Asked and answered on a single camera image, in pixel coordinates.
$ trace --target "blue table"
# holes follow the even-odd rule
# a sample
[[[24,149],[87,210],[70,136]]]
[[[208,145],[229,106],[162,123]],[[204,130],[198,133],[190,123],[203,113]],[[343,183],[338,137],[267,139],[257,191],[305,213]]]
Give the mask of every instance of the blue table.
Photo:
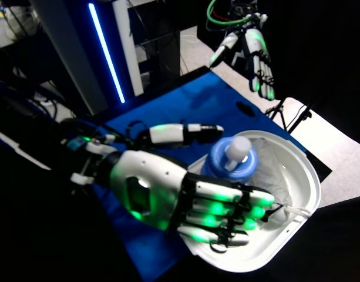
[[[236,102],[251,107],[254,116],[246,115],[239,110]],[[183,119],[187,123],[222,125],[225,130],[224,136],[232,136],[244,130],[264,130],[288,139],[302,151],[306,151],[293,137],[212,72],[107,124],[124,132],[126,126],[135,120],[144,121],[147,126],[154,126],[162,123],[180,123]],[[164,152],[190,165],[207,154],[210,148],[211,145],[193,144],[188,148]],[[144,281],[155,280],[189,254],[176,232],[165,233],[145,226],[133,218],[110,191],[95,186],[95,192],[103,202],[106,213]]]

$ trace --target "blue led light strip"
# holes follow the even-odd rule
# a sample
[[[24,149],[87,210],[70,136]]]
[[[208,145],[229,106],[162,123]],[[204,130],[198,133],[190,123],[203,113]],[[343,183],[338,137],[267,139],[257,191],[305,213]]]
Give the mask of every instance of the blue led light strip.
[[[110,73],[112,74],[113,82],[115,83],[117,93],[119,94],[120,101],[121,101],[121,103],[125,103],[125,98],[122,94],[121,86],[120,86],[119,80],[117,78],[115,67],[113,66],[112,59],[110,58],[108,46],[107,46],[107,43],[105,42],[103,30],[102,30],[102,27],[100,26],[99,17],[97,16],[95,6],[94,6],[94,4],[89,3],[88,8],[90,9],[93,24],[95,25],[96,32],[99,37],[100,44],[102,45],[104,56],[105,56],[105,59],[107,60]]]

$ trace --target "white floor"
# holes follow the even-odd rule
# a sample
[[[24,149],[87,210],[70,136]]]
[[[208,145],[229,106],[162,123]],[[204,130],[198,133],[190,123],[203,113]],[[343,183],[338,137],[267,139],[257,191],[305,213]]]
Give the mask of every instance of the white floor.
[[[181,54],[189,71],[208,64],[213,51],[196,37],[196,27],[181,32]],[[278,101],[269,102],[251,93],[248,81],[225,63],[213,70],[242,96],[263,112]],[[284,103],[284,116],[292,120],[302,103],[288,98]],[[277,116],[274,120],[282,126]],[[312,111],[312,118],[300,123],[292,135],[333,172],[322,182],[321,206],[360,196],[360,144],[344,135]]]

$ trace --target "blue bottle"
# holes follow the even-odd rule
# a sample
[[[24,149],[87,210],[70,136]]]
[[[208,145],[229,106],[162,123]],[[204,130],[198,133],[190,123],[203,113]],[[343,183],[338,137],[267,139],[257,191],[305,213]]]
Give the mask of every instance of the blue bottle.
[[[201,174],[246,183],[258,166],[251,142],[244,136],[220,139],[208,154]]]

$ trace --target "desk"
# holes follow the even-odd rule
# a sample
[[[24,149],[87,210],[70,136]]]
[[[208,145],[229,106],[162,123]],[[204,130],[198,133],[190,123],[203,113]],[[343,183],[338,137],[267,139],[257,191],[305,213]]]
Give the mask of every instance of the desk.
[[[179,123],[183,119],[188,123],[222,125],[224,136],[253,129],[274,133],[290,140],[307,153],[320,179],[324,179],[331,172],[293,137],[212,72],[110,120],[108,125],[124,131],[126,126],[135,120],[154,126]],[[211,146],[193,144],[187,148],[162,152],[190,165],[208,153]],[[120,205],[112,192],[101,187],[95,187],[95,192],[102,199],[107,214],[144,281],[155,280],[189,254],[176,232],[165,234],[145,226]]]

